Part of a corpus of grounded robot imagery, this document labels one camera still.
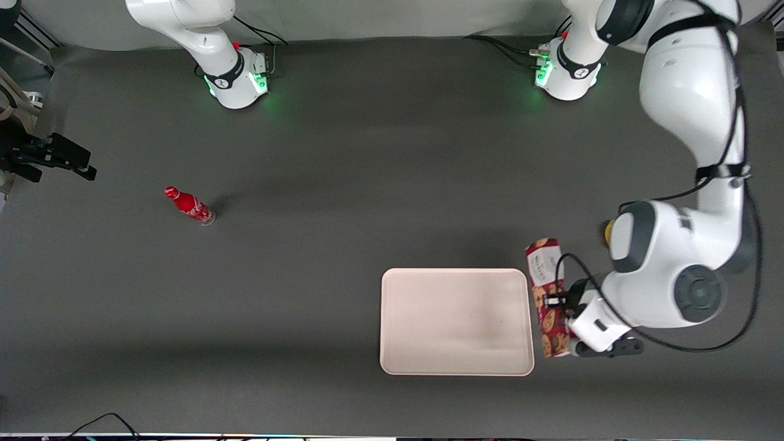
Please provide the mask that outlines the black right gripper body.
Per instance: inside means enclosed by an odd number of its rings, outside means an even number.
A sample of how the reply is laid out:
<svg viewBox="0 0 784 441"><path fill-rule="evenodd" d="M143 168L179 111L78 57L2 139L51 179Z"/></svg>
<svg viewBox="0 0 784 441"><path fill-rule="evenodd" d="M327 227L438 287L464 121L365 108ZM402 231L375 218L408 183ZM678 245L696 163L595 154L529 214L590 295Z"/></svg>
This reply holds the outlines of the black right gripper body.
<svg viewBox="0 0 784 441"><path fill-rule="evenodd" d="M39 183L42 171L36 165L54 167L47 159L51 154L48 152L50 140L50 135L32 136L16 118L6 118L1 122L2 171Z"/></svg>

